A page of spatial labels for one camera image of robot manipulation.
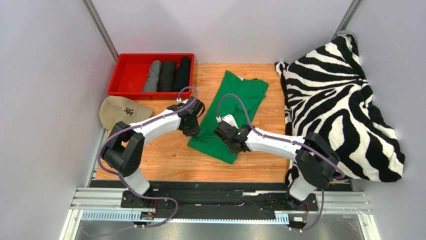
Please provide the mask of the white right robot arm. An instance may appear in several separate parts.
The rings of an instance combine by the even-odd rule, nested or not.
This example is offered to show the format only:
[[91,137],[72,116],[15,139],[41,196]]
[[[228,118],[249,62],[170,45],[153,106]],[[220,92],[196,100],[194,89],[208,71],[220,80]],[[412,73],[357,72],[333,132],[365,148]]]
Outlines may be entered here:
[[265,152],[287,158],[296,163],[299,176],[288,186],[287,195],[304,201],[315,190],[325,190],[334,178],[340,157],[317,133],[289,136],[244,124],[238,127],[232,115],[218,121],[213,133],[226,144],[232,154]]

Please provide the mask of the green t-shirt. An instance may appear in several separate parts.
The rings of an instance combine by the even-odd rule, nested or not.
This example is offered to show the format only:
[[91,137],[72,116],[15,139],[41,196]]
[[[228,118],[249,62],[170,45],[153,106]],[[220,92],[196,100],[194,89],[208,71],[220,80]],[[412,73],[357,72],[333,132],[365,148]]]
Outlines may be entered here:
[[236,95],[244,104],[249,119],[252,121],[266,96],[268,87],[269,84],[264,80],[244,79],[226,70],[217,93],[199,125],[200,132],[189,140],[188,146],[225,163],[233,164],[237,155],[232,154],[228,146],[214,134],[214,130],[219,125],[217,122],[218,104],[223,96]]

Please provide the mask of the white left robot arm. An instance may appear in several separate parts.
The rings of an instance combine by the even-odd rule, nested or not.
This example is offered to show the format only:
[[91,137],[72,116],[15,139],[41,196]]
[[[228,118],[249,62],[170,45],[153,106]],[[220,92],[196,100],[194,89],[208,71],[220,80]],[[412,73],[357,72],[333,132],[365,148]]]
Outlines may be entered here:
[[144,146],[172,131],[181,131],[186,137],[198,135],[198,117],[204,111],[204,103],[192,96],[147,120],[133,124],[120,121],[101,145],[98,160],[104,160],[129,190],[142,196],[151,187],[140,170]]

